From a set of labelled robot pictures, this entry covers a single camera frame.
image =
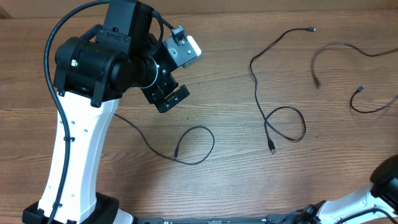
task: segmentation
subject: wall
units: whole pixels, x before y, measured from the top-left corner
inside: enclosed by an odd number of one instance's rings
[[[62,17],[91,0],[0,0],[6,18]],[[397,9],[397,0],[142,0],[161,14]],[[103,16],[107,5],[84,10],[79,16]]]

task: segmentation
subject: wooden surface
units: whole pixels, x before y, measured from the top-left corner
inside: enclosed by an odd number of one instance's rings
[[[92,0],[0,0],[6,18],[62,17],[72,9]],[[396,9],[396,0],[141,0],[162,15],[221,13],[221,12],[269,12],[269,11],[317,11],[355,9]],[[76,16],[103,16],[107,5],[84,10]]]
[[[140,90],[127,91],[118,113],[142,129],[150,144],[174,153],[181,134],[204,125],[216,138],[210,157],[183,166],[150,152],[137,131],[114,118],[105,139],[97,190],[117,197],[139,217],[253,217],[288,212],[323,199],[335,200],[368,185],[374,168],[398,152],[398,105],[374,114],[398,87],[398,54],[366,58],[350,49],[329,50],[316,64],[323,83],[310,76],[313,53],[328,42],[347,41],[367,52],[398,47],[398,11],[313,11],[167,16],[199,43],[203,59],[173,72],[191,95],[166,114]],[[20,223],[24,208],[40,199],[52,158],[56,109],[43,74],[43,51],[58,19],[0,21],[0,223]],[[57,34],[57,47],[103,17],[75,18]],[[307,135],[288,142],[271,131],[277,154],[267,148],[263,119],[254,101],[248,64],[281,33],[292,32],[254,64],[265,113],[294,106]],[[298,136],[297,114],[280,111],[271,123]],[[201,159],[210,149],[205,131],[186,136],[179,158]]]

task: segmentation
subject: wooden table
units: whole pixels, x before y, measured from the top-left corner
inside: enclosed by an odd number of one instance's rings
[[[368,185],[371,172],[398,152],[398,106],[374,114],[362,109],[386,104],[397,93],[398,54],[367,58],[338,47],[322,54],[310,75],[316,49],[346,41],[367,52],[398,47],[398,11],[267,12],[167,16],[199,43],[203,59],[173,72],[191,95],[166,114],[128,90],[118,113],[141,128],[150,144],[171,156],[183,132],[196,125],[216,138],[210,157],[183,166],[156,156],[128,124],[114,118],[99,165],[97,191],[116,197],[138,217],[253,217],[286,213],[323,199],[335,200]],[[43,73],[45,41],[58,19],[0,21],[0,223],[20,223],[23,209],[39,200],[47,182],[55,138],[56,109]],[[67,22],[50,56],[71,36],[103,17]],[[307,135],[289,142],[271,131],[277,154],[267,147],[264,121],[254,101],[250,59],[285,30],[289,33],[254,64],[265,113],[294,106],[304,115]],[[158,28],[152,28],[157,34]],[[285,110],[270,122],[299,136],[296,113]],[[206,131],[183,140],[180,159],[197,161],[210,149]]]

